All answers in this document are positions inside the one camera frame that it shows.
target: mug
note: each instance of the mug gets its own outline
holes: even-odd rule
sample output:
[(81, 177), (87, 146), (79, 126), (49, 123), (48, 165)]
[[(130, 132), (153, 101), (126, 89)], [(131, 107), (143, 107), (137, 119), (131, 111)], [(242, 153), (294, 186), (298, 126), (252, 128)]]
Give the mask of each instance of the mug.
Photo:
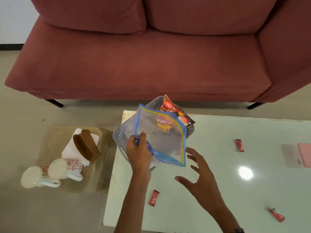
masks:
[(48, 170), (48, 175), (53, 180), (67, 179), (81, 181), (83, 176), (80, 174), (82, 164), (77, 159), (58, 158), (54, 160)]
[(21, 177), (21, 185), (24, 188), (37, 186), (59, 187), (59, 180), (52, 180), (48, 177), (48, 166), (32, 166), (28, 168)]

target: pink sofa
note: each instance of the pink sofa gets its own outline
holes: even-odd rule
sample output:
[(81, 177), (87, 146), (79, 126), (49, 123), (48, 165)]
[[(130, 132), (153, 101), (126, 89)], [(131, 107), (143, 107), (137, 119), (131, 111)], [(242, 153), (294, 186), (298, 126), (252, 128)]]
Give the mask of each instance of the pink sofa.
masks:
[(32, 0), (6, 86), (54, 99), (274, 102), (311, 83), (311, 0)]

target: yellow zipper line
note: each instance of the yellow zipper line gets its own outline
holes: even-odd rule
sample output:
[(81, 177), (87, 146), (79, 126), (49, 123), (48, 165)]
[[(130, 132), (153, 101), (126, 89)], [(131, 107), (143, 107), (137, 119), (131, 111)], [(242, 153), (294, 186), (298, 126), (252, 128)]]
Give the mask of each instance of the yellow zipper line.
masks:
[[(184, 133), (183, 133), (183, 130), (181, 129), (180, 125), (178, 124), (178, 122), (176, 122), (172, 117), (168, 116), (167, 114), (162, 114), (162, 113), (154, 112), (154, 111), (148, 110), (148, 109), (146, 109), (146, 108), (144, 108), (144, 107), (141, 107), (141, 108), (142, 108), (143, 110), (146, 110), (146, 111), (150, 112), (150, 113), (158, 114), (158, 115), (165, 116), (165, 117), (168, 117), (168, 118), (172, 119), (173, 122), (178, 126), (179, 130), (181, 131), (181, 137), (182, 137), (182, 139), (183, 139), (182, 147), (184, 147)], [(184, 151), (185, 151), (185, 150), (183, 149), (183, 153), (182, 153), (182, 155), (181, 155), (181, 160), (180, 160), (180, 162), (181, 162), (182, 164), (184, 164), (184, 163), (183, 163)]]

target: brown napkin holder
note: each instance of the brown napkin holder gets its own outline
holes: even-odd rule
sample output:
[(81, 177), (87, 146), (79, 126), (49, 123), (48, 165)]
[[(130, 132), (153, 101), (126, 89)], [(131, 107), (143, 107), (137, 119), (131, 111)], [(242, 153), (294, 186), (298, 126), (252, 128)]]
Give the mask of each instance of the brown napkin holder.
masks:
[(73, 142), (80, 154), (88, 161), (94, 162), (101, 156), (90, 130), (83, 129), (79, 135), (73, 135)]

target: tiled floor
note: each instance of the tiled floor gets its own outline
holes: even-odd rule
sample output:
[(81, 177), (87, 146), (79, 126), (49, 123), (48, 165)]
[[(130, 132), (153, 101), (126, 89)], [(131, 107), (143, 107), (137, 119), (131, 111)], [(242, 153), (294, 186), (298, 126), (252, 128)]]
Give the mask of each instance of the tiled floor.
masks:
[[(23, 189), (20, 177), (37, 156), (42, 136), (54, 124), (114, 130), (123, 110), (140, 101), (60, 101), (60, 109), (3, 85), (18, 51), (0, 51), (0, 232), (113, 232), (102, 226), (107, 194), (68, 194), (57, 188)], [(188, 113), (311, 120), (311, 85), (273, 104), (178, 103)]]

